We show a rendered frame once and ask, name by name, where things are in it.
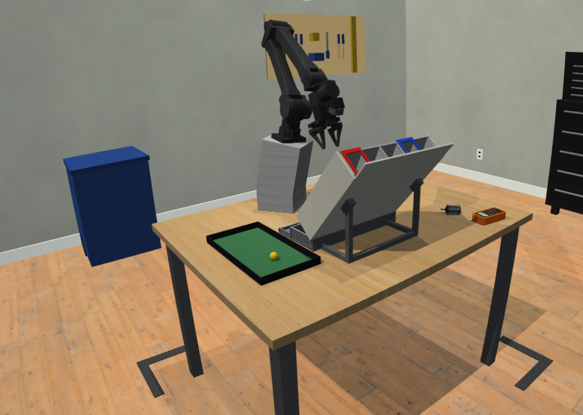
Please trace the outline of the red square band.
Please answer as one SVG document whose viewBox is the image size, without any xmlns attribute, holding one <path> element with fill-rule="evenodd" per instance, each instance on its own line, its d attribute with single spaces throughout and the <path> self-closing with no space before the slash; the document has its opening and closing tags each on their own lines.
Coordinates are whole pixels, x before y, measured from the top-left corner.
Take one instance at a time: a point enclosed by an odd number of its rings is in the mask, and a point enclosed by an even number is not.
<svg viewBox="0 0 583 415">
<path fill-rule="evenodd" d="M 361 155 L 363 156 L 363 158 L 366 160 L 366 162 L 370 162 L 368 160 L 368 158 L 366 157 L 366 155 L 364 154 L 364 152 L 361 150 L 361 148 L 353 148 L 353 149 L 349 149 L 349 150 L 343 150 L 340 151 L 342 156 L 345 158 L 345 160 L 347 161 L 347 163 L 349 164 L 349 166 L 352 168 L 353 172 L 355 174 L 357 174 L 358 172 L 356 171 L 355 167 L 352 165 L 352 163 L 350 162 L 349 158 L 346 156 L 346 154 L 350 154 L 350 153 L 356 153 L 356 152 L 360 152 Z"/>
</svg>

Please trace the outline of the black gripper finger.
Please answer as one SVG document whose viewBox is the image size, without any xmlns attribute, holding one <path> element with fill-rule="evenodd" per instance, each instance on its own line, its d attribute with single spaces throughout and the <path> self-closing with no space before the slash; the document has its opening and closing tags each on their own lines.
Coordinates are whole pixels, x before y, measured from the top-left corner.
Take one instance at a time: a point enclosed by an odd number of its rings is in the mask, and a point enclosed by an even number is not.
<svg viewBox="0 0 583 415">
<path fill-rule="evenodd" d="M 321 143 L 321 141 L 319 140 L 319 138 L 317 136 L 318 133 L 320 134 L 322 143 Z M 317 143 L 320 145 L 320 147 L 322 149 L 325 149 L 326 148 L 325 147 L 325 131 L 324 131 L 324 126 L 323 127 L 316 128 L 316 129 L 310 131 L 309 134 L 317 141 Z"/>
<path fill-rule="evenodd" d="M 328 132 L 329 132 L 329 134 L 330 134 L 330 136 L 331 136 L 334 144 L 336 145 L 336 147 L 339 146 L 339 141 L 340 141 L 340 135 L 341 135 L 342 127 L 343 127 L 342 124 L 338 124 L 338 125 L 336 125 L 334 127 L 331 127 L 330 129 L 328 129 Z M 336 140 L 336 137 L 335 137 L 335 134 L 334 134 L 335 130 L 337 130 L 337 140 Z"/>
</svg>

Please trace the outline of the orange pocket multimeter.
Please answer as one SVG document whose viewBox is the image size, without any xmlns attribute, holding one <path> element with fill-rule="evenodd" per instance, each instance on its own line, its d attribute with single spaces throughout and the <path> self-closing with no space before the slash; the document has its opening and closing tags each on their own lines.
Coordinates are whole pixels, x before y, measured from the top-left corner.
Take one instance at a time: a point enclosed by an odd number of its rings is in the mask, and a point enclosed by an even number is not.
<svg viewBox="0 0 583 415">
<path fill-rule="evenodd" d="M 505 219 L 506 212 L 496 207 L 488 208 L 479 212 L 474 212 L 472 221 L 480 225 L 488 225 Z"/>
</svg>

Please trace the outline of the green tray with black rim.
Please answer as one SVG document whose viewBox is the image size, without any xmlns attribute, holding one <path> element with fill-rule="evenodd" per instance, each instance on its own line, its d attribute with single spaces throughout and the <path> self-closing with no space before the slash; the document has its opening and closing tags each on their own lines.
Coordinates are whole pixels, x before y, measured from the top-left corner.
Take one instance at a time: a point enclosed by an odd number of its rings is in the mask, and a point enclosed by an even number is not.
<svg viewBox="0 0 583 415">
<path fill-rule="evenodd" d="M 321 264 L 321 257 L 259 221 L 206 236 L 207 243 L 261 286 Z M 278 254 L 276 260 L 269 256 Z"/>
</svg>

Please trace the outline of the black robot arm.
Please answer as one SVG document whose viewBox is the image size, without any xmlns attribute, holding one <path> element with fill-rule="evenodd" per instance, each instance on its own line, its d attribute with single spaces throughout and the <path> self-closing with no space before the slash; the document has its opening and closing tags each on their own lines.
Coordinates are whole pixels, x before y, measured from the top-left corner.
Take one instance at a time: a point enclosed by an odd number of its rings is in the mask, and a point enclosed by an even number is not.
<svg viewBox="0 0 583 415">
<path fill-rule="evenodd" d="M 311 117 L 312 107 L 316 120 L 343 115 L 343 98 L 337 98 L 339 87 L 309 59 L 293 37 L 291 25 L 270 19 L 264 23 L 264 30 L 261 45 L 269 54 L 282 93 L 279 98 L 282 125 L 271 138 L 281 143 L 306 142 L 306 137 L 300 135 L 300 123 Z M 313 91 L 309 100 L 296 87 L 283 50 L 297 69 L 304 91 Z"/>
</svg>

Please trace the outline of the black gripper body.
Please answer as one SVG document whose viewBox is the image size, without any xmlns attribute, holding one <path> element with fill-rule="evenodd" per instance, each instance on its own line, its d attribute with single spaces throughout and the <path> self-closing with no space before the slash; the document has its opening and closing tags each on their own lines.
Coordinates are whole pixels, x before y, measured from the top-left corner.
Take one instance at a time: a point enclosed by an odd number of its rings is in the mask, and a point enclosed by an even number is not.
<svg viewBox="0 0 583 415">
<path fill-rule="evenodd" d="M 336 126 L 338 124 L 342 124 L 342 122 L 339 122 L 339 121 L 340 121 L 340 118 L 339 117 L 324 118 L 324 119 L 319 119 L 319 120 L 316 120 L 315 119 L 314 122 L 312 122 L 312 123 L 310 123 L 308 125 L 308 128 L 312 128 L 312 129 L 310 129 L 308 131 L 310 132 L 310 131 L 312 131 L 312 130 L 314 130 L 316 128 L 323 127 L 323 126 L 324 126 L 325 129 L 327 129 L 328 126 L 334 127 L 334 126 Z"/>
</svg>

